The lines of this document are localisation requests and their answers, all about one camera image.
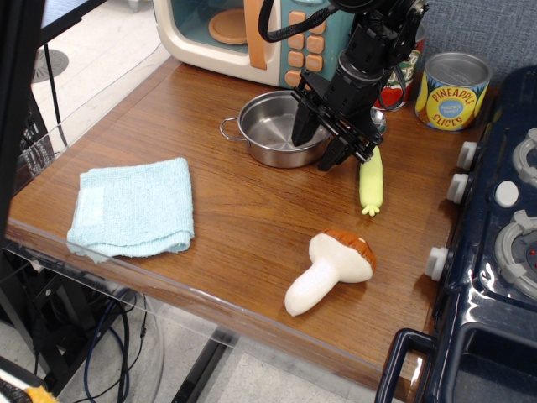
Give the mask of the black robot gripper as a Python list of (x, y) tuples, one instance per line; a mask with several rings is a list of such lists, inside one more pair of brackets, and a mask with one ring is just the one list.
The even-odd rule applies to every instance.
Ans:
[(310, 142), (322, 126), (332, 136), (318, 169), (328, 171), (353, 156), (367, 162), (382, 135), (373, 123), (371, 111), (383, 88), (381, 69), (360, 71), (341, 58), (334, 76), (327, 80), (303, 69), (293, 89), (298, 101), (292, 130), (292, 143), (299, 147)]

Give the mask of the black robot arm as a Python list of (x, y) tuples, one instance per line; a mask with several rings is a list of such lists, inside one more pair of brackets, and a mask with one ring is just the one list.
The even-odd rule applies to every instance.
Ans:
[(416, 47), (425, 1), (342, 1), (334, 4), (356, 17), (347, 47), (330, 80), (304, 69), (294, 89), (298, 102), (292, 129), (294, 146), (323, 127), (332, 140), (318, 165), (328, 171), (353, 156), (365, 163), (383, 141), (371, 111), (392, 70)]

